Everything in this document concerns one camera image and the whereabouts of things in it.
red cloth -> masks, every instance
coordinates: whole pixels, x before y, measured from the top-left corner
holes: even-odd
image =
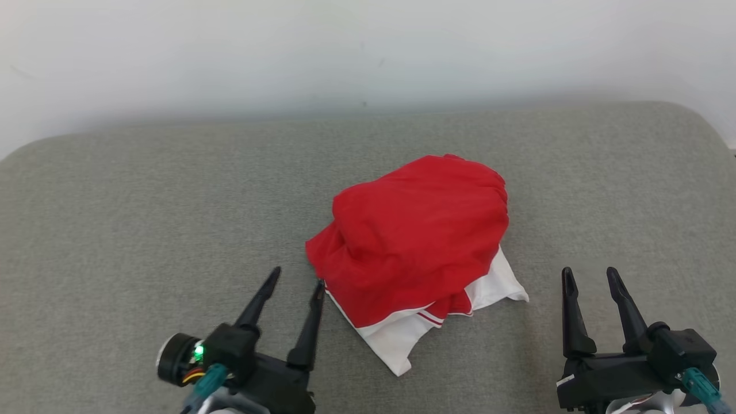
[[[307,257],[356,328],[430,304],[441,320],[470,313],[464,288],[509,225],[504,186],[483,164],[427,155],[338,194]]]

gray fabric surface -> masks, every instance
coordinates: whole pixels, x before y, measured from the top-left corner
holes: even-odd
[[[736,161],[662,103],[117,130],[0,163],[0,411],[178,413],[161,343],[236,317],[283,266],[259,350],[285,357],[314,285],[304,241],[332,196],[426,154],[506,179],[503,249],[531,303],[452,317],[396,378],[327,302],[319,413],[556,413],[560,270],[599,351],[623,343],[605,269],[648,323],[698,330],[736,404]]]

black plastic mount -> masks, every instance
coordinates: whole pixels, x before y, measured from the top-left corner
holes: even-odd
[[[615,399],[675,389],[687,392],[677,376],[690,367],[719,386],[712,364],[716,353],[708,342],[692,329],[671,331],[663,322],[647,328],[618,271],[609,267],[606,275],[623,327],[622,354],[595,353],[578,305],[573,271],[562,270],[562,353],[567,362],[557,385],[561,408],[603,414]]]
[[[253,295],[253,299],[245,306],[245,309],[243,309],[243,312],[233,324],[234,326],[243,329],[257,328],[258,318],[261,317],[263,305],[273,295],[279,276],[281,276],[281,266],[276,266],[271,271],[269,277],[266,278],[266,281],[261,285],[261,288]]]
[[[317,352],[317,333],[322,316],[322,304],[325,301],[325,283],[317,282],[312,298],[309,301],[309,314],[304,321],[302,333],[299,335],[297,345],[289,352],[286,362],[290,367],[312,371],[314,359]]]

metal component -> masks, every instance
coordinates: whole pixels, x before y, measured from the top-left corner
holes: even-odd
[[[225,408],[237,410],[243,414],[271,414],[267,408],[251,401],[243,394],[230,394],[225,387],[221,387],[209,396],[197,414],[209,414]]]
[[[161,365],[161,355],[163,355],[163,350],[166,348],[166,346],[169,344],[169,341],[175,336],[176,334],[173,334],[168,339],[163,341],[163,344],[161,344],[161,348],[158,350],[158,355],[156,355],[156,369],[158,369],[158,366]]]
[[[606,408],[606,414],[614,413],[616,410],[624,406],[624,404],[634,401],[641,396],[627,397],[624,399],[617,399],[611,401]],[[680,390],[674,390],[672,394],[663,393],[659,391],[654,394],[649,400],[644,401],[632,407],[627,413],[644,413],[648,410],[661,411],[664,414],[675,414],[675,408],[680,407],[682,402],[685,400],[685,393]]]

